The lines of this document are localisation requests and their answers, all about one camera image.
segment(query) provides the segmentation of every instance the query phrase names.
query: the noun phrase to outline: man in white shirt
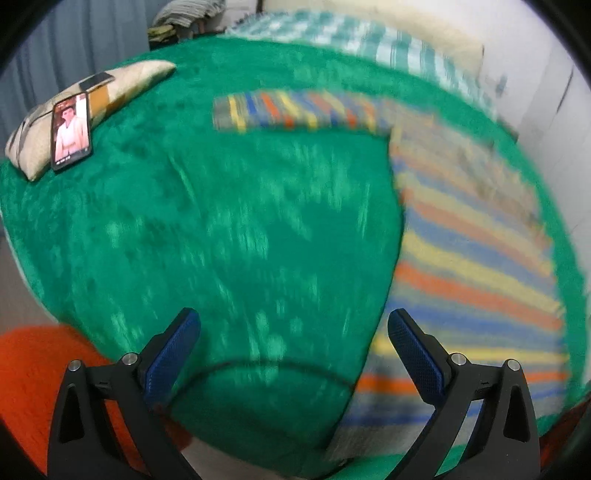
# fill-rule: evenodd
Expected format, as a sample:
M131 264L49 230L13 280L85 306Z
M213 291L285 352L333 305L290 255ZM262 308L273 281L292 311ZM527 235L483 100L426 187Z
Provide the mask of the man in white shirt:
M57 129L56 161L88 147L88 126L85 120L76 116L74 107L67 107L61 117L64 123Z

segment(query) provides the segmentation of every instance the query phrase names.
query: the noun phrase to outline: metal pin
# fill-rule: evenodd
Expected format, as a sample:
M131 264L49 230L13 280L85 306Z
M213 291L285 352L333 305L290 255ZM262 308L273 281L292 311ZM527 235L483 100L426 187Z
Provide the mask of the metal pin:
M452 353L452 362L456 365L464 365L466 363L466 357L461 353Z
M78 370L80 367L82 366L82 362L80 360L72 360L69 364L68 364L68 370L70 372L75 372L76 370Z
M507 360L507 366L509 368L511 368L514 372L518 372L519 369L521 368L521 365L519 364L519 362L517 360Z
M125 365L133 365L134 363L136 363L138 361L138 354L137 353L126 353L122 358L121 361L125 364Z

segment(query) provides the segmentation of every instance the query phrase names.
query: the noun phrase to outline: colorful striped garment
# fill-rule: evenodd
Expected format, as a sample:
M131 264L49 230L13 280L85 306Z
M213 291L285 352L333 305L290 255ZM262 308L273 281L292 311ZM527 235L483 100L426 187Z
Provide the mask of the colorful striped garment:
M522 364L537 417L558 413L569 377L563 306L537 198L495 155L385 98L335 92L254 92L217 99L218 128L346 126L390 134L404 206L401 252L355 392L329 446L332 459L405 453L433 408L422 402L387 333L405 308L448 352ZM456 444L465 444L474 402Z

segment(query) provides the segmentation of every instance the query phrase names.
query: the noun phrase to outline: green bedspread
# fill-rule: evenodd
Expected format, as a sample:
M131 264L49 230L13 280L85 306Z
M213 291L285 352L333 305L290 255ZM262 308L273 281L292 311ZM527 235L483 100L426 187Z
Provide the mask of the green bedspread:
M200 312L202 338L171 405L196 436L286 475L330 471L323 449L398 255L387 139L213 129L214 97L259 88L390 95L495 141L540 194L577 397L583 279L538 175L484 114L408 74L313 47L203 38L141 59L177 71L101 124L93 157L75 168L29 184L3 163L0 207L33 292L106 356L140 350L184 306Z

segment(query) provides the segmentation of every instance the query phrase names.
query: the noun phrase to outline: headboard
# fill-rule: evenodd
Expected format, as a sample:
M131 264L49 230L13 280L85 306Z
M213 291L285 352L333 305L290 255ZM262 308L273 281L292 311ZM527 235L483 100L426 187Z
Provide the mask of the headboard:
M430 43L475 77L480 72L482 43L444 20L422 12L408 0L263 0L263 11L328 10L374 20Z

